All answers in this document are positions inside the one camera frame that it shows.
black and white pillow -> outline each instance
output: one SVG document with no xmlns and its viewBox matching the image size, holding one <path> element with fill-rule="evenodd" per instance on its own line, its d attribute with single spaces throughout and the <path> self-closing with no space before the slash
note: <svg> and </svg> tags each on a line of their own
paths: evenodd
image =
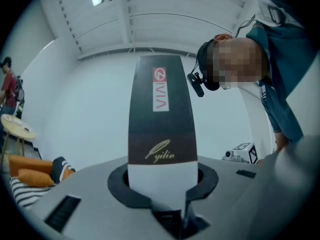
<svg viewBox="0 0 320 240">
<path fill-rule="evenodd" d="M 17 177 L 11 177 L 9 183 L 16 203 L 26 209 L 31 208 L 38 199 L 55 187 L 55 184 L 48 187 L 29 186 Z"/>
<path fill-rule="evenodd" d="M 51 178 L 55 184 L 59 184 L 62 181 L 66 168 L 76 172 L 76 170 L 65 160 L 64 157 L 60 156 L 53 160 Z"/>
</svg>

ear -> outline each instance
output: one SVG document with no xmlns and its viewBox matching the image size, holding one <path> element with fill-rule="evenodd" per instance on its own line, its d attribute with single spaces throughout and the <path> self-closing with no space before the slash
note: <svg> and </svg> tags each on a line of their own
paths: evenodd
<svg viewBox="0 0 320 240">
<path fill-rule="evenodd" d="M 223 42 L 228 39 L 231 39 L 231 38 L 233 38 L 233 37 L 230 34 L 217 34 L 213 39 L 219 43 L 219 42 Z"/>
</svg>

round table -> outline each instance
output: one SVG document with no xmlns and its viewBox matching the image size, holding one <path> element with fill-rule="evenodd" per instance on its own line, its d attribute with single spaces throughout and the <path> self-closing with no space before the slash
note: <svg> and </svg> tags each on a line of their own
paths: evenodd
<svg viewBox="0 0 320 240">
<path fill-rule="evenodd" d="M 2 154 L 4 154 L 6 151 L 7 140 L 9 135 L 13 135 L 16 136 L 17 155 L 19 155 L 19 143 L 21 139 L 22 156 L 25 156 L 25 139 L 32 140 L 35 139 L 37 135 L 29 128 L 29 126 L 25 122 L 15 117 L 14 115 L 3 114 L 1 116 L 1 123 L 3 125 L 3 128 L 7 131 L 2 148 Z"/>
</svg>

man in red shirt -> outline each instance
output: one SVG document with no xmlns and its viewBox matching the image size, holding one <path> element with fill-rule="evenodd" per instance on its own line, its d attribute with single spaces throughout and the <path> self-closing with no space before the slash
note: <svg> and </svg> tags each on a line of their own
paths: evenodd
<svg viewBox="0 0 320 240">
<path fill-rule="evenodd" d="M 16 90 L 16 77 L 11 70 L 12 61 L 10 57 L 6 57 L 3 63 L 0 65 L 2 67 L 2 72 L 5 75 L 3 85 L 0 93 L 0 105 L 3 104 L 0 110 L 0 117 L 3 114 L 13 115 L 16 111 L 17 101 L 15 98 Z M 4 145 L 4 127 L 0 123 L 0 152 Z"/>
</svg>

red and white label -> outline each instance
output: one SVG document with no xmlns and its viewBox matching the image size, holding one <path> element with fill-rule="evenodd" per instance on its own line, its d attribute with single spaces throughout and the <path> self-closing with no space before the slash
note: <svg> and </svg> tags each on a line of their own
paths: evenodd
<svg viewBox="0 0 320 240">
<path fill-rule="evenodd" d="M 164 67 L 153 68 L 153 112 L 169 111 L 167 75 Z"/>
</svg>

